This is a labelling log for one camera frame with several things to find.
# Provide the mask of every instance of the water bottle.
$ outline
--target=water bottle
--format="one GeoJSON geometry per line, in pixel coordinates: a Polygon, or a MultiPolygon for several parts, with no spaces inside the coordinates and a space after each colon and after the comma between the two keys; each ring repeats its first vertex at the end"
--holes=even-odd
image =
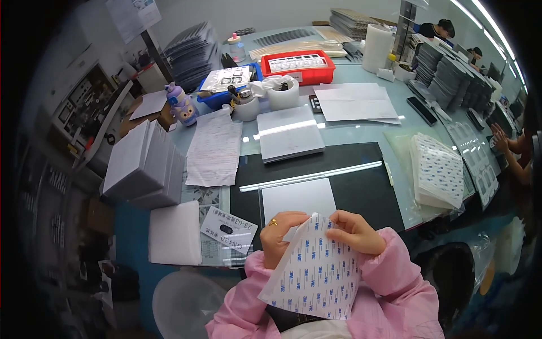
{"type": "Polygon", "coordinates": [[[241,42],[241,37],[237,36],[237,33],[233,33],[231,38],[228,39],[230,45],[230,55],[233,61],[241,62],[247,58],[247,54],[244,51],[244,44],[241,42]]]}

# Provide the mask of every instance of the purple water bottle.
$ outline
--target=purple water bottle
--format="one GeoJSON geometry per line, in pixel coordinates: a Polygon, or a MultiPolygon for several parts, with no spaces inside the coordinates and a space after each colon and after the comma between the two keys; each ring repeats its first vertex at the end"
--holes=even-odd
{"type": "Polygon", "coordinates": [[[181,124],[185,126],[193,125],[196,118],[199,117],[198,109],[195,107],[192,97],[186,95],[182,87],[175,85],[173,81],[165,86],[167,90],[167,102],[171,106],[173,114],[181,124]]]}

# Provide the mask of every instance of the pink jacket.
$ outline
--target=pink jacket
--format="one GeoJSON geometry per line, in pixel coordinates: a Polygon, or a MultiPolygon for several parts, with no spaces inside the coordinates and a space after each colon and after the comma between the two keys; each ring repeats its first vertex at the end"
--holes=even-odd
{"type": "MultiPolygon", "coordinates": [[[[377,231],[386,240],[379,256],[360,254],[362,270],[352,318],[354,339],[444,338],[438,323],[438,296],[410,261],[403,240],[391,228],[377,231]]],[[[205,328],[209,338],[280,339],[280,333],[258,299],[273,270],[263,267],[263,252],[246,261],[247,279],[228,291],[224,304],[205,328]]]]}

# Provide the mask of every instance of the hand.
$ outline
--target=hand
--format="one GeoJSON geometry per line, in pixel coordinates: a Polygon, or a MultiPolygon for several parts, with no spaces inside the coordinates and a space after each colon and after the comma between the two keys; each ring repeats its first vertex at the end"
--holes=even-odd
{"type": "Polygon", "coordinates": [[[263,267],[274,270],[290,244],[282,241],[290,228],[299,226],[307,221],[309,216],[305,212],[280,212],[260,232],[260,240],[263,247],[263,267]]]}
{"type": "Polygon", "coordinates": [[[506,135],[503,132],[497,132],[494,138],[495,138],[496,149],[498,149],[499,151],[503,153],[508,151],[508,140],[506,138],[506,135]]]}
{"type": "Polygon", "coordinates": [[[502,132],[502,134],[504,134],[506,136],[506,133],[502,130],[501,126],[499,126],[499,124],[495,123],[495,124],[492,124],[491,125],[491,133],[495,136],[497,135],[499,132],[502,132]]]}
{"type": "Polygon", "coordinates": [[[330,216],[330,220],[339,228],[332,228],[326,232],[328,238],[344,242],[354,250],[380,255],[386,249],[386,241],[363,219],[359,214],[344,210],[337,210],[330,216]]]}

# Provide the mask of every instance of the blue plastic tray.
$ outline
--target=blue plastic tray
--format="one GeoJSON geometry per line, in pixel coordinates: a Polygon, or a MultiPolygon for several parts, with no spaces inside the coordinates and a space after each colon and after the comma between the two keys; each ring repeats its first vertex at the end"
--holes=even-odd
{"type": "MultiPolygon", "coordinates": [[[[263,80],[262,69],[260,68],[260,66],[258,65],[257,62],[248,63],[246,65],[241,65],[241,66],[254,66],[254,67],[256,67],[256,75],[258,77],[258,81],[263,80]]],[[[206,79],[207,79],[207,77],[205,77],[205,79],[203,79],[202,82],[199,84],[198,92],[201,90],[201,88],[203,86],[203,83],[205,82],[206,79]]],[[[245,87],[246,87],[246,85],[245,86],[239,86],[239,87],[237,87],[237,90],[240,90],[241,88],[245,88],[245,87]]],[[[228,91],[213,94],[208,98],[201,98],[198,95],[198,102],[199,103],[205,103],[207,106],[209,106],[210,109],[215,110],[215,111],[221,109],[222,105],[229,104],[230,101],[231,101],[231,98],[230,98],[230,95],[228,94],[228,91]]]]}

